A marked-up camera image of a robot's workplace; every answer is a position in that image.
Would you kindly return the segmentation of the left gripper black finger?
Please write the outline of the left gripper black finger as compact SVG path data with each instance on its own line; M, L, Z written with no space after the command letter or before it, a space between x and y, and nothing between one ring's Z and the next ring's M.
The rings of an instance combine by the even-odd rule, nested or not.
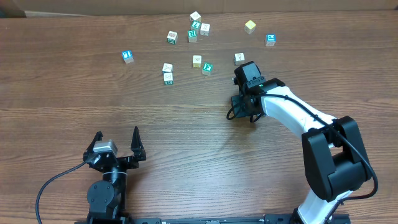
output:
M146 160L146 152L141 141L139 128L137 126L134 128L134 132L132 135L131 151L133 152L133 157L135 161Z
M101 131L98 131L95 134L95 136L94 136L92 142L90 143L90 145L87 147L86 151L83 153L83 155L84 156L88 156L89 154L91 154L93 152L93 148L94 148L95 143L97 141L101 141L102 138L103 138L103 133Z

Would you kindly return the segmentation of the blue D letter block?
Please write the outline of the blue D letter block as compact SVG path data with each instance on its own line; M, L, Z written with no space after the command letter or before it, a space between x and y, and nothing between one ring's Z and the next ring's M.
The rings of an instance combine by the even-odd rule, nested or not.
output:
M234 64L242 65L245 62L245 57L243 53L236 53L234 55Z

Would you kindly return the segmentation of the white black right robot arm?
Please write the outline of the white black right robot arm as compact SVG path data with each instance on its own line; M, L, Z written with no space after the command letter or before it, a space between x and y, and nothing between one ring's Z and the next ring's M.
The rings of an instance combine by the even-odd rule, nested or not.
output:
M310 191L291 214L266 214L263 223L349 223L348 215L336 215L345 201L368 180L374 187L360 200L374 196L379 183L371 167L357 122L322 113L295 96L277 78L266 80L254 62L234 70L238 95L231 97L228 120L262 116L278 120L301 138L305 177Z

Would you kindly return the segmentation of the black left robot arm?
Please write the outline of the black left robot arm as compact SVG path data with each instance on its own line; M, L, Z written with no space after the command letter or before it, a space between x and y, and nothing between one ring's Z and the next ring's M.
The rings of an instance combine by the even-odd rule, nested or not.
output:
M102 173L102 179L87 191L87 223L133 223L126 211L127 171L137 169L139 162L146 160L137 127L132 134L131 151L131 156L118 157L114 141L104 141L102 132L98 131L83 153L83 161Z

